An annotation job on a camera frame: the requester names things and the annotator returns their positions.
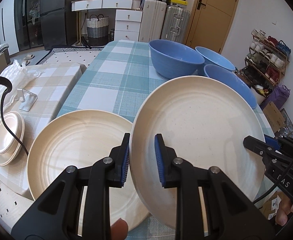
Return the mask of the person's left hand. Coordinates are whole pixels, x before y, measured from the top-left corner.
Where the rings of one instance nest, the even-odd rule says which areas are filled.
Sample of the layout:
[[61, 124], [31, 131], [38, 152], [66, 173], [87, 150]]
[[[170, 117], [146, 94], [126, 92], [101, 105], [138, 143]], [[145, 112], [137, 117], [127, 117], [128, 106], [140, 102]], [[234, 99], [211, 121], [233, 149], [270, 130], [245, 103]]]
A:
[[125, 240], [128, 233], [128, 225], [122, 218], [118, 219], [111, 225], [111, 239], [112, 240]]

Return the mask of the person's right hand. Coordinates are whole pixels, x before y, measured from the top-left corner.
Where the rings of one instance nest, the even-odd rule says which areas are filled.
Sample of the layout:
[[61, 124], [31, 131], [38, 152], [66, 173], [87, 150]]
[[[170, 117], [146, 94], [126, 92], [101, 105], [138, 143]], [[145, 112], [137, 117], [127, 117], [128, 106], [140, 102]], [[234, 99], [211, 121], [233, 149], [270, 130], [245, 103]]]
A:
[[276, 213], [275, 222], [280, 226], [284, 226], [288, 221], [288, 215], [291, 213], [293, 213], [293, 203], [289, 197], [284, 194]]

